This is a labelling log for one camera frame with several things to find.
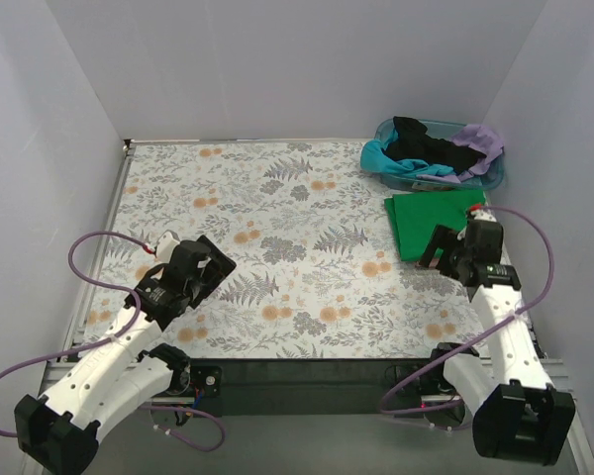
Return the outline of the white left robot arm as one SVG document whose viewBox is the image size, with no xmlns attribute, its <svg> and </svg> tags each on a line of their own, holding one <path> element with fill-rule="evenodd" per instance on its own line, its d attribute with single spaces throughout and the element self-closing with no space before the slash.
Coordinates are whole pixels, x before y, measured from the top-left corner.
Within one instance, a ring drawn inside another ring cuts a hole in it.
<svg viewBox="0 0 594 475">
<path fill-rule="evenodd" d="M 19 447 L 52 474 L 83 473 L 105 436 L 154 396 L 180 396 L 177 409 L 192 412 L 219 394 L 221 369 L 196 367 L 160 338 L 237 265 L 205 236 L 181 240 L 166 232 L 152 254 L 156 266 L 129 292 L 97 347 L 81 351 L 58 382 L 15 408 Z"/>
</svg>

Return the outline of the green t shirt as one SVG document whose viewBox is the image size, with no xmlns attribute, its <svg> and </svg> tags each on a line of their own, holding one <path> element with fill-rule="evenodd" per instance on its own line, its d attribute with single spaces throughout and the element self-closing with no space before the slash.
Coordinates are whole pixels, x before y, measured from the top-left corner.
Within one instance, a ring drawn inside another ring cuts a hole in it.
<svg viewBox="0 0 594 475">
<path fill-rule="evenodd" d="M 394 194 L 384 200 L 400 259 L 418 261 L 437 225 L 461 231 L 466 211 L 486 203 L 481 190 Z"/>
</svg>

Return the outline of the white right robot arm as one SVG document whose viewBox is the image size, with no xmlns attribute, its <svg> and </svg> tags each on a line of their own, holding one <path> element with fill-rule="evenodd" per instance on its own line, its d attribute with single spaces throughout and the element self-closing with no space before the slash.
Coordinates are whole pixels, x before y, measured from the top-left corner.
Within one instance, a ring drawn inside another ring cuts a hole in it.
<svg viewBox="0 0 594 475">
<path fill-rule="evenodd" d="M 517 314 L 521 281 L 501 261 L 503 237 L 491 216 L 468 219 L 462 231 L 435 227 L 420 264 L 434 262 L 441 275 L 466 289 L 486 333 L 493 372 L 485 372 L 473 348 L 442 343 L 432 357 L 447 358 L 429 367 L 428 379 L 436 391 L 455 390 L 462 398 L 480 456 L 551 466 L 565 444 L 575 404 L 554 388 L 528 324 Z"/>
</svg>

